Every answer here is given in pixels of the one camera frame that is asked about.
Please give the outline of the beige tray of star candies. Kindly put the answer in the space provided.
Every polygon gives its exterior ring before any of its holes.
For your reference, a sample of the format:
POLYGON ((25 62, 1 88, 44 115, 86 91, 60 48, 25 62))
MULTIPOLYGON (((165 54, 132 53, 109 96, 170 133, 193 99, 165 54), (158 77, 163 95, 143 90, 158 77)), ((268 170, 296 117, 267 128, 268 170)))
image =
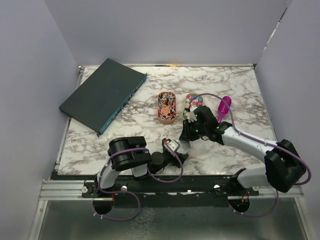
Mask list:
POLYGON ((189 93, 186 95, 183 109, 182 109, 182 119, 188 120, 190 117, 190 112, 204 104, 204 99, 202 96, 198 96, 196 93, 189 93))

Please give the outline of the purple plastic scoop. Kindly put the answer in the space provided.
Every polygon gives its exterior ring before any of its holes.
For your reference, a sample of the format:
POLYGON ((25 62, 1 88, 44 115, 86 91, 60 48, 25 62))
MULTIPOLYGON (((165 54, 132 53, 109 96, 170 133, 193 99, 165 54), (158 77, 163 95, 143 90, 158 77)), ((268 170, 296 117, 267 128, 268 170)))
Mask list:
POLYGON ((228 114, 229 108, 232 104, 232 99, 229 96, 224 96, 222 100, 220 101, 220 104, 218 106, 217 112, 218 112, 218 117, 217 117, 217 122, 220 123, 224 116, 228 114))

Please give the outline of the silver round jar lid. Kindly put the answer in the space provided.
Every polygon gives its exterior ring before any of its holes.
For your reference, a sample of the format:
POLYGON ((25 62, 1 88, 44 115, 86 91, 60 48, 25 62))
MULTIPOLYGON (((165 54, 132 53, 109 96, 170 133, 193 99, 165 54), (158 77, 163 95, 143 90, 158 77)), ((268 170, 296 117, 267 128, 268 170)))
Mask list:
POLYGON ((181 155, 186 155, 191 149, 191 144, 188 141, 183 141, 183 140, 176 140, 178 144, 178 148, 176 152, 181 155))

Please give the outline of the pink tray of lollipops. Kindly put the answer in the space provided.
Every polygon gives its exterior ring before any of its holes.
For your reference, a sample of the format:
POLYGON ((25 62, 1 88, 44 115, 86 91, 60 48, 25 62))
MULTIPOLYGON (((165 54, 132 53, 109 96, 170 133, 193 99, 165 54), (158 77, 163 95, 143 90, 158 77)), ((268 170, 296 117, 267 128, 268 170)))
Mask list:
POLYGON ((176 95, 171 91, 160 92, 157 96, 157 119, 162 124, 172 124, 177 117, 176 95))

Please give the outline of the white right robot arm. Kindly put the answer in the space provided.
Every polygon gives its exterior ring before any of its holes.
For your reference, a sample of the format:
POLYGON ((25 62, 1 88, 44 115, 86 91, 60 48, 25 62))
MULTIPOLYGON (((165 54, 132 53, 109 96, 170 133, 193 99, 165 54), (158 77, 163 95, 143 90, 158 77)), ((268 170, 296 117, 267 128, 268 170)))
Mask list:
POLYGON ((218 122, 207 106, 200 106, 189 113, 189 118, 183 121, 179 140, 193 142, 203 137, 239 149, 264 164, 260 168, 241 169, 232 176, 229 189, 236 196, 249 188, 265 186, 286 193, 307 171, 290 141, 269 141, 241 132, 229 122, 218 122))

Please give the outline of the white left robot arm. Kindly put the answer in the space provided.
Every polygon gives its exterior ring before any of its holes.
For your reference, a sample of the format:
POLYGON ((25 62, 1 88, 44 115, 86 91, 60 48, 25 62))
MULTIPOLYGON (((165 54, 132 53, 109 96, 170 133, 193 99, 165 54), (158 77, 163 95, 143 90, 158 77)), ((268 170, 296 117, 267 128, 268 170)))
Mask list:
POLYGON ((131 170, 134 178, 143 179, 150 176, 160 183, 175 183, 183 175, 183 163, 188 158, 191 144, 183 140, 162 140, 162 152, 150 153, 143 136, 120 137, 109 143, 109 158, 101 171, 96 175, 93 191, 103 198, 113 194, 113 186, 119 174, 131 170), (161 180, 155 173, 164 169, 168 164, 180 168, 180 175, 173 180, 161 180))

